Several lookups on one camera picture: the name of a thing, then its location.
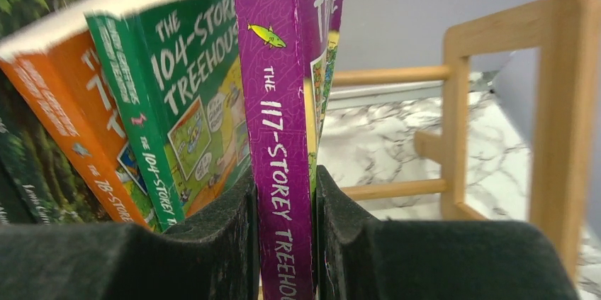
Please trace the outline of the orange treehouse book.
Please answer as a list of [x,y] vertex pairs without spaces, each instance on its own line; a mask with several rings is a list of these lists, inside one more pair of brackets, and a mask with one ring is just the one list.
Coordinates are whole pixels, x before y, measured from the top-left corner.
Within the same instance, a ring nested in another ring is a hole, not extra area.
[[159,231],[83,13],[62,9],[4,38],[1,69],[108,215]]

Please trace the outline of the green treehouse book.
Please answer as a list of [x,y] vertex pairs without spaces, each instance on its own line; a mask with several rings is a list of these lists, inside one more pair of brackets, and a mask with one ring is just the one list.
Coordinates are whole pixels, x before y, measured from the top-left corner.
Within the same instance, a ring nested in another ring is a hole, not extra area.
[[84,15],[166,230],[250,165],[234,0],[98,0]]

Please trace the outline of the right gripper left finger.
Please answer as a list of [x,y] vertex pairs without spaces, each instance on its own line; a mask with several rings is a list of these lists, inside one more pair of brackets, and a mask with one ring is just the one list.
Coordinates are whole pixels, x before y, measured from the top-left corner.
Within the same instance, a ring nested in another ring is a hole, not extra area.
[[1,227],[2,299],[256,299],[249,173],[163,234],[133,223]]

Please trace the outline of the purple treehouse book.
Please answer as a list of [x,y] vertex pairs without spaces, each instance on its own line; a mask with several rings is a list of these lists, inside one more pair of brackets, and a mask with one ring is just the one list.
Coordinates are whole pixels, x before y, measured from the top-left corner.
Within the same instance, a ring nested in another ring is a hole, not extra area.
[[265,299],[313,299],[318,143],[343,0],[235,0]]

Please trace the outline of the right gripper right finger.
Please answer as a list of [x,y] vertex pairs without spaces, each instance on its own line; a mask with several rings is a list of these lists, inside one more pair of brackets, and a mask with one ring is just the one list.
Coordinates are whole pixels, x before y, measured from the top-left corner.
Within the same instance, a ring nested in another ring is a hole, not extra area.
[[317,168],[321,299],[577,299],[549,239],[519,221],[379,220]]

